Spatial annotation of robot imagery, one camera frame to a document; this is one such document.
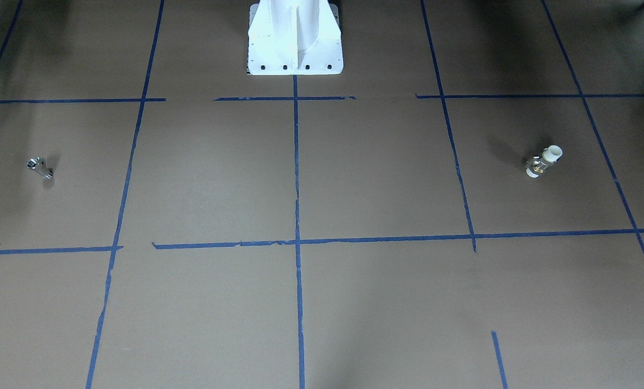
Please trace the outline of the short silver metal pipe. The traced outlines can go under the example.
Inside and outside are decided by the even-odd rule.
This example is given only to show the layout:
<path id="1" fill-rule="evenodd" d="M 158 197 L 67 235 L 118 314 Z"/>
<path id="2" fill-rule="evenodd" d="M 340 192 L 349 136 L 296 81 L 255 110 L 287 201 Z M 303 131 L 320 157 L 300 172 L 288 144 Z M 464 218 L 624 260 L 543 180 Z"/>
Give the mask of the short silver metal pipe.
<path id="1" fill-rule="evenodd" d="M 29 170 L 37 173 L 44 180 L 50 180 L 53 178 L 53 171 L 47 166 L 45 158 L 30 158 L 30 160 L 28 160 L 28 162 L 26 163 L 26 167 Z"/>

